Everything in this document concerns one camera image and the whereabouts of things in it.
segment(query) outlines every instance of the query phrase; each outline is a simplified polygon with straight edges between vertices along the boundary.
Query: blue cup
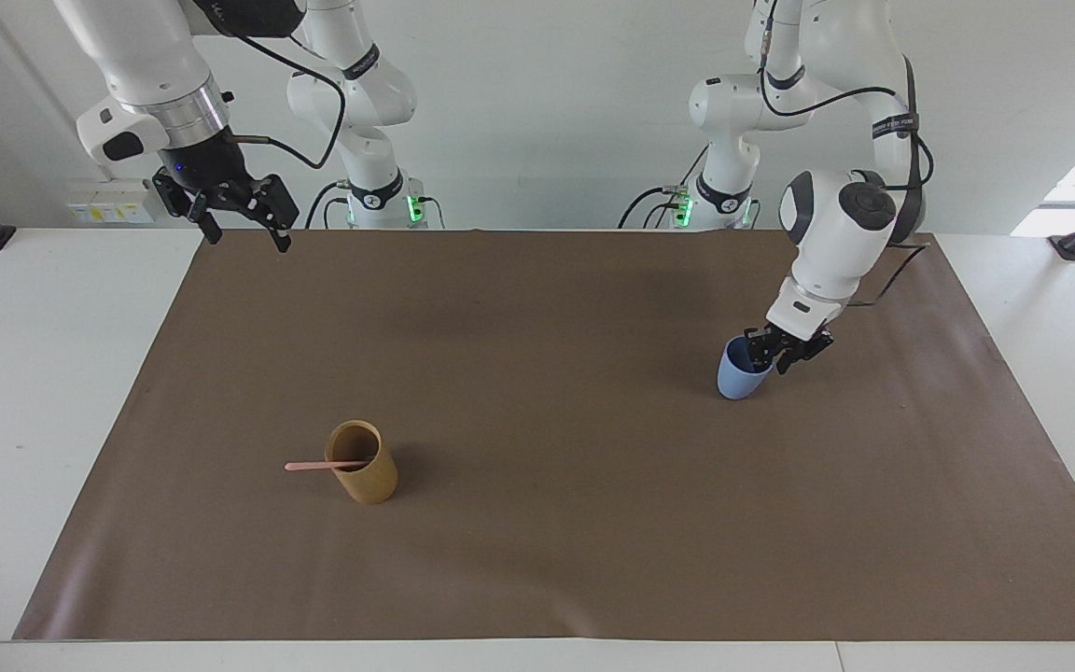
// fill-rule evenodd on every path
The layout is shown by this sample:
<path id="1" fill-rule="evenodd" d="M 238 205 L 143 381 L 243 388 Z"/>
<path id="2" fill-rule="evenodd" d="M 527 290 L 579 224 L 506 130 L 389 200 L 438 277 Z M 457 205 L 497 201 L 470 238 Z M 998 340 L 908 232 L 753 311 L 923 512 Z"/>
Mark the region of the blue cup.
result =
<path id="1" fill-rule="evenodd" d="M 716 387 L 726 399 L 740 401 L 752 395 L 772 369 L 772 366 L 765 366 L 759 371 L 749 358 L 749 341 L 743 335 L 737 335 L 729 341 L 725 346 L 725 354 L 720 356 L 720 372 L 716 375 Z"/>

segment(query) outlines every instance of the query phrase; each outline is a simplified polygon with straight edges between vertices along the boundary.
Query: pink stick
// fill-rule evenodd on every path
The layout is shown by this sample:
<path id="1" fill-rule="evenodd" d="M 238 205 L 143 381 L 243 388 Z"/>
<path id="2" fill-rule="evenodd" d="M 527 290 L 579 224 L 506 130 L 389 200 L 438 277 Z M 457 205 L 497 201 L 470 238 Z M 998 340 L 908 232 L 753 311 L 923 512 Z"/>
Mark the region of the pink stick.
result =
<path id="1" fill-rule="evenodd" d="M 355 460 L 355 462 L 290 462 L 285 464 L 286 471 L 319 471 L 322 469 L 358 469 L 370 464 L 371 460 Z"/>

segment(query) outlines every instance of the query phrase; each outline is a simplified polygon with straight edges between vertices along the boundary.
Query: wall socket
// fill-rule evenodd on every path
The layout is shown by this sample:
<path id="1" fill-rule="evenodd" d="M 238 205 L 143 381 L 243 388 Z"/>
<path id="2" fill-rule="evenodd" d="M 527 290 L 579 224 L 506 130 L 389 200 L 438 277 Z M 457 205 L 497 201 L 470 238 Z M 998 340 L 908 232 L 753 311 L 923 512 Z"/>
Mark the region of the wall socket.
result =
<path id="1" fill-rule="evenodd" d="M 145 180 L 114 180 L 71 184 L 69 212 L 85 225 L 154 225 L 163 212 L 160 199 Z"/>

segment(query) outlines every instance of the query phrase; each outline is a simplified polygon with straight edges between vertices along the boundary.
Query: brown paper mat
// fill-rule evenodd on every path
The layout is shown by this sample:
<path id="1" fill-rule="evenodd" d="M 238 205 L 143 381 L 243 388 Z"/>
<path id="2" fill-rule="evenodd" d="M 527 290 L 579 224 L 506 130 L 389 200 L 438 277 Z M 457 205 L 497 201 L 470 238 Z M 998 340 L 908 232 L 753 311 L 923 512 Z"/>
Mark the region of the brown paper mat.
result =
<path id="1" fill-rule="evenodd" d="M 1075 640 L 1075 485 L 937 247 L 731 403 L 782 233 L 293 239 L 198 252 L 16 638 Z M 349 418 L 384 505 L 281 469 Z"/>

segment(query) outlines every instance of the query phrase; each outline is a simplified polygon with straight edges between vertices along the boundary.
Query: white table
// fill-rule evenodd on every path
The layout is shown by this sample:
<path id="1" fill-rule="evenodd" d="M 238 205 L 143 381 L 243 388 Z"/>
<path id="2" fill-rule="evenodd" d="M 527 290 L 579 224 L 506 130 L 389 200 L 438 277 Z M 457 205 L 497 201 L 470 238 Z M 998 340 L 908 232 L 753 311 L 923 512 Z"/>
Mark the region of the white table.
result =
<path id="1" fill-rule="evenodd" d="M 1007 255 L 1029 239 L 940 242 L 1075 477 L 1075 264 Z M 9 642 L 197 244 L 20 230 L 0 254 L 0 669 L 1075 671 L 1058 643 Z"/>

